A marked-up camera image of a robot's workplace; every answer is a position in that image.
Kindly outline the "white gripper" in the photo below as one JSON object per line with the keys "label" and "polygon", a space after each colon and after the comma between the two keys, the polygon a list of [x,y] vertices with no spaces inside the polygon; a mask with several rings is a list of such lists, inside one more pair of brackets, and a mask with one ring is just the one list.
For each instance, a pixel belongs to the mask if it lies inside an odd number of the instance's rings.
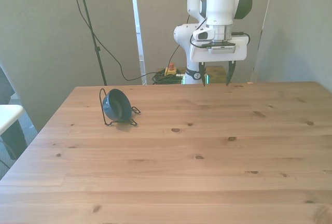
{"label": "white gripper", "polygon": [[235,36],[230,42],[234,46],[216,46],[211,48],[197,48],[191,45],[190,61],[199,62],[199,73],[202,84],[205,87],[205,63],[204,62],[226,62],[229,61],[226,76],[226,85],[229,85],[236,68],[235,61],[243,61],[247,57],[247,36]]}

